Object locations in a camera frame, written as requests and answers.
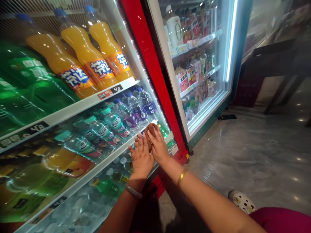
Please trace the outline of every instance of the hand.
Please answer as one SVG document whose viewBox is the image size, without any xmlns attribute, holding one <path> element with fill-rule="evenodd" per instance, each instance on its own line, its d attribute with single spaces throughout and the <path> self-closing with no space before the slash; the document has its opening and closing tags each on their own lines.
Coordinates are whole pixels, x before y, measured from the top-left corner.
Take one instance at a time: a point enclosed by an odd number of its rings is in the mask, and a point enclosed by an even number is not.
<svg viewBox="0 0 311 233">
<path fill-rule="evenodd" d="M 152 142 L 151 146 L 151 155 L 154 157 L 156 162 L 162 166 L 165 164 L 171 157 L 168 154 L 167 146 L 164 142 L 163 135 L 160 131 L 160 127 L 157 127 L 155 130 L 155 137 L 148 130 L 148 136 Z"/>
<path fill-rule="evenodd" d="M 153 156 L 149 154 L 147 138 L 145 136 L 142 138 L 138 133 L 138 138 L 135 138 L 135 150 L 131 146 L 129 149 L 133 161 L 132 176 L 138 179 L 147 179 L 155 163 Z"/>
</svg>

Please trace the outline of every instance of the red door frame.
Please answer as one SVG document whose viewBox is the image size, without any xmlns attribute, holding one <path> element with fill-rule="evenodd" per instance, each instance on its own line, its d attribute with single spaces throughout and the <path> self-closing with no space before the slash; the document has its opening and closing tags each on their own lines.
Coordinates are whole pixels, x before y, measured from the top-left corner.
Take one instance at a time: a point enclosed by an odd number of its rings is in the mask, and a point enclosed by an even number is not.
<svg viewBox="0 0 311 233">
<path fill-rule="evenodd" d="M 123 5 L 134 34 L 132 36 L 136 39 L 140 52 L 143 55 L 142 58 L 146 64 L 148 72 L 150 73 L 155 92 L 158 94 L 159 101 L 178 145 L 179 151 L 174 157 L 178 161 L 182 159 L 180 162 L 184 164 L 187 159 L 184 160 L 182 157 L 186 155 L 186 147 L 175 116 L 176 114 L 173 110 L 173 105 L 170 101 L 170 96 L 161 71 L 155 47 L 152 42 L 152 37 L 149 32 L 142 5 L 140 0 L 120 0 L 120 2 Z"/>
</svg>

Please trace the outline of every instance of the woman's left hand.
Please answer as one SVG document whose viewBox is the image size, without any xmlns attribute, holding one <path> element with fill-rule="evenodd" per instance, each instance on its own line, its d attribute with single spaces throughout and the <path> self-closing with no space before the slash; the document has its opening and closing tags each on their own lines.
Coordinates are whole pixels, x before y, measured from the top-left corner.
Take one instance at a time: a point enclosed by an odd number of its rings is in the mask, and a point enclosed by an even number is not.
<svg viewBox="0 0 311 233">
<path fill-rule="evenodd" d="M 135 138 L 135 150 L 133 150 L 131 146 L 129 146 L 129 149 L 133 161 L 132 176 L 137 179 L 147 179 L 153 168 L 155 160 L 149 153 L 145 133 L 143 134 L 143 137 L 140 133 L 138 133 L 138 138 Z"/>
</svg>

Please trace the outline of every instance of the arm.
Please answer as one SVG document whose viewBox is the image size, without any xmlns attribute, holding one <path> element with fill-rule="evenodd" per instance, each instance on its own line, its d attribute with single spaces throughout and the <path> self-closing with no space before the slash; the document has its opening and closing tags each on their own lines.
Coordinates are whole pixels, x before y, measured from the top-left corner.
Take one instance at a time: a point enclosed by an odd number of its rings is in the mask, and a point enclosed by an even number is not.
<svg viewBox="0 0 311 233">
<path fill-rule="evenodd" d="M 149 154 L 146 137 L 142 139 L 140 134 L 138 134 L 138 138 L 135 138 L 135 150 L 131 146 L 129 149 L 133 161 L 133 174 L 129 178 L 128 184 L 141 193 L 155 161 Z M 128 233 L 137 202 L 136 197 L 124 190 L 101 226 L 99 233 Z"/>
<path fill-rule="evenodd" d="M 184 168 L 168 154 L 163 136 L 155 130 L 155 137 L 148 131 L 152 141 L 152 155 L 175 184 Z M 189 198 L 205 224 L 214 233 L 262 233 L 265 232 L 251 217 L 237 208 L 227 198 L 187 171 L 180 189 Z"/>
</svg>

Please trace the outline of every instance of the gold bracelet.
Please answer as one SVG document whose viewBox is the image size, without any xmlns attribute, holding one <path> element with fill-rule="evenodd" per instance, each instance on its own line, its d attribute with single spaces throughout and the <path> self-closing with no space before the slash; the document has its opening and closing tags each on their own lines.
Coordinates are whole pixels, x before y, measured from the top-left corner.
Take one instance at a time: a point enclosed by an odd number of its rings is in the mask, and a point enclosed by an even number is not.
<svg viewBox="0 0 311 233">
<path fill-rule="evenodd" d="M 182 173 L 180 174 L 180 177 L 177 181 L 177 186 L 179 187 L 180 186 L 180 183 L 181 183 L 181 180 L 182 178 L 184 177 L 185 173 L 187 172 L 187 168 L 184 168 L 184 170 L 182 171 Z"/>
</svg>

